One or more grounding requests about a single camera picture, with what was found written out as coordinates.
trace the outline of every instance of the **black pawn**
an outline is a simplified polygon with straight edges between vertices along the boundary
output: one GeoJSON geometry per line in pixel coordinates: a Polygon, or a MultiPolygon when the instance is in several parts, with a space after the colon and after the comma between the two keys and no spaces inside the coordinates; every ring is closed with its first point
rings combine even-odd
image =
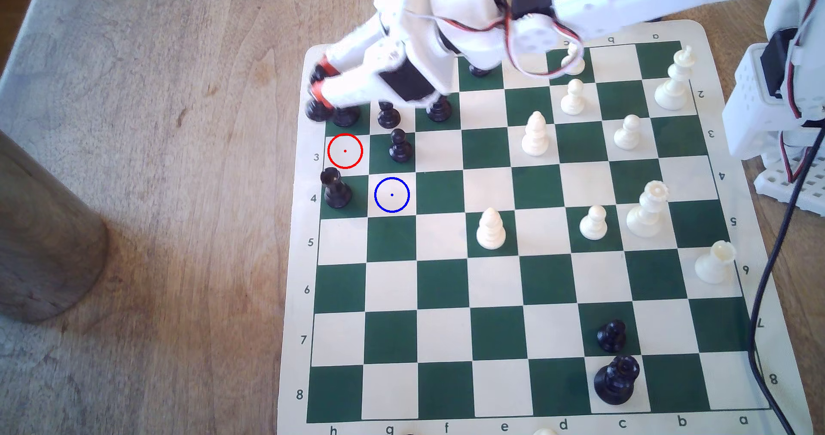
{"type": "Polygon", "coordinates": [[[379,101],[378,107],[381,112],[378,113],[378,125],[385,129],[395,129],[398,124],[401,124],[401,114],[398,113],[389,101],[379,101]]]}
{"type": "Polygon", "coordinates": [[[639,377],[639,363],[633,356],[616,356],[602,367],[593,379],[596,394],[607,404],[623,404],[633,395],[633,383],[639,377]]]}
{"type": "Polygon", "coordinates": [[[618,319],[612,320],[602,325],[602,328],[596,332],[596,341],[606,352],[620,352],[624,343],[627,342],[627,335],[624,332],[626,328],[624,322],[618,319]]]}
{"type": "Polygon", "coordinates": [[[327,187],[324,201],[330,208],[343,208],[352,199],[352,189],[341,181],[341,172],[335,167],[328,167],[321,172],[321,183],[327,187]]]}
{"type": "Polygon", "coordinates": [[[395,162],[407,162],[413,157],[413,145],[407,142],[407,133],[401,129],[395,129],[389,133],[389,138],[393,141],[389,147],[389,157],[395,162]]]}

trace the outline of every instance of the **wood grain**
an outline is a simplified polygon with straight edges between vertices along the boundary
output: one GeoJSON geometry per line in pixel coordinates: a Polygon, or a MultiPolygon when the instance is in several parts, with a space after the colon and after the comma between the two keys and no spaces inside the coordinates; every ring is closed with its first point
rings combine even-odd
{"type": "MultiPolygon", "coordinates": [[[[66,314],[0,319],[0,432],[275,431],[299,72],[371,2],[33,0],[0,129],[103,214],[110,261],[66,314]]],[[[767,2],[687,14],[726,93],[767,2]]],[[[784,206],[754,200],[770,243],[784,206]]],[[[823,228],[800,213],[776,269],[817,432],[823,228]]]]}

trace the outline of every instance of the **white chess piece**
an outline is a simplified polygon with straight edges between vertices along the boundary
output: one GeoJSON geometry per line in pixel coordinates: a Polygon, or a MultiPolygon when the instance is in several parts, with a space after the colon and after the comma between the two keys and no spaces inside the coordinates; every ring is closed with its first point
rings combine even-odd
{"type": "Polygon", "coordinates": [[[670,191],[664,182],[650,181],[639,197],[639,206],[627,213],[627,228],[639,237],[653,237],[662,228],[659,213],[667,204],[670,191]]]}
{"type": "Polygon", "coordinates": [[[730,242],[719,240],[696,260],[696,275],[709,284],[726,282],[733,278],[730,266],[735,258],[736,248],[730,242]]]}
{"type": "Polygon", "coordinates": [[[639,117],[636,114],[628,114],[624,117],[621,129],[613,134],[613,143],[623,150],[632,150],[639,144],[641,134],[639,133],[639,117]]]}
{"type": "Polygon", "coordinates": [[[607,213],[602,206],[591,206],[582,222],[578,224],[578,230],[584,235],[585,239],[600,240],[607,233],[605,217],[607,217],[607,213]]]}
{"type": "Polygon", "coordinates": [[[507,235],[504,233],[504,223],[497,210],[487,208],[481,214],[479,229],[475,231],[475,239],[479,245],[488,250],[500,248],[507,235]]]}
{"type": "Polygon", "coordinates": [[[656,87],[654,98],[665,110],[680,110],[687,103],[687,81],[691,78],[691,67],[696,63],[693,49],[687,45],[673,55],[673,64],[667,69],[670,79],[656,87]]]}
{"type": "Polygon", "coordinates": [[[584,110],[584,84],[578,79],[573,79],[568,83],[568,93],[562,98],[562,111],[570,115],[576,115],[584,110]]]}
{"type": "Polygon", "coordinates": [[[530,156],[541,156],[547,151],[550,138],[547,137],[546,119],[539,111],[535,111],[527,120],[524,128],[524,138],[521,139],[521,149],[530,156]]]}

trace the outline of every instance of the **white square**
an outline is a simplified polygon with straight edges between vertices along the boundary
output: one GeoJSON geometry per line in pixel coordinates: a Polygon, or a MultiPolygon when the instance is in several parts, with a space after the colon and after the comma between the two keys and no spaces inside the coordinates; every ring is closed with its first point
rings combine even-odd
{"type": "Polygon", "coordinates": [[[464,213],[419,214],[415,226],[418,261],[467,257],[467,218],[464,213]]]}
{"type": "Polygon", "coordinates": [[[582,92],[585,102],[584,109],[576,115],[570,115],[562,111],[562,98],[567,94],[567,89],[567,85],[550,86],[550,100],[553,103],[553,122],[555,124],[602,120],[602,107],[599,106],[599,92],[596,89],[596,84],[584,84],[584,91],[582,92]]]}
{"type": "Polygon", "coordinates": [[[513,175],[509,167],[485,167],[464,170],[464,211],[480,213],[486,208],[511,211],[513,175]]]}
{"type": "Polygon", "coordinates": [[[473,361],[475,417],[533,414],[527,359],[473,361]]]}
{"type": "Polygon", "coordinates": [[[406,311],[418,308],[416,261],[366,263],[366,310],[406,311]]]}
{"type": "Polygon", "coordinates": [[[596,82],[638,81],[642,78],[636,45],[597,47],[590,49],[593,78],[596,82]]]}
{"type": "Polygon", "coordinates": [[[367,217],[411,216],[416,213],[415,172],[370,174],[366,190],[367,217]],[[379,208],[378,204],[381,204],[386,210],[379,208]],[[395,211],[402,207],[403,209],[397,211],[397,213],[387,212],[395,211]]]}
{"type": "Polygon", "coordinates": [[[570,252],[564,208],[516,209],[516,238],[521,256],[570,252]]]}
{"type": "Polygon", "coordinates": [[[599,398],[596,394],[596,388],[593,387],[593,379],[596,373],[604,366],[607,366],[613,361],[613,356],[586,356],[584,358],[584,368],[587,371],[587,381],[590,385],[587,386],[587,391],[590,392],[590,411],[593,414],[598,413],[646,413],[650,411],[650,398],[648,396],[648,379],[645,377],[645,365],[642,362],[642,356],[633,356],[636,362],[639,363],[639,377],[634,381],[633,396],[624,404],[613,406],[607,404],[599,398]]]}
{"type": "Polygon", "coordinates": [[[633,313],[642,354],[699,352],[688,300],[634,301],[633,313]]]}
{"type": "Polygon", "coordinates": [[[707,156],[677,156],[659,159],[662,181],[670,190],[668,201],[717,199],[714,175],[707,156]]]}
{"type": "Polygon", "coordinates": [[[521,265],[518,256],[471,257],[467,260],[471,308],[521,306],[521,265]]]}
{"type": "Polygon", "coordinates": [[[318,264],[359,262],[366,262],[366,218],[321,219],[318,264]]]}
{"type": "Polygon", "coordinates": [[[565,206],[615,205],[609,162],[563,162],[559,171],[565,206]]]}
{"type": "Polygon", "coordinates": [[[415,170],[459,171],[464,167],[460,130],[433,130],[415,134],[415,170]]]}
{"type": "Polygon", "coordinates": [[[315,314],[313,366],[364,364],[364,313],[315,314]]]}
{"type": "Polygon", "coordinates": [[[507,126],[507,103],[503,90],[459,92],[462,129],[492,129],[507,126]]]}
{"type": "Polygon", "coordinates": [[[524,331],[530,359],[584,356],[576,303],[526,304],[524,331]]]}
{"type": "Polygon", "coordinates": [[[768,407],[751,374],[747,352],[703,352],[699,359],[710,409],[768,407]]]}
{"type": "Polygon", "coordinates": [[[574,252],[570,259],[579,303],[633,300],[624,251],[574,252]]]}
{"type": "Polygon", "coordinates": [[[362,419],[417,419],[418,364],[364,366],[362,419]]]}
{"type": "Polygon", "coordinates": [[[418,362],[472,360],[469,308],[418,310],[418,362]]]}

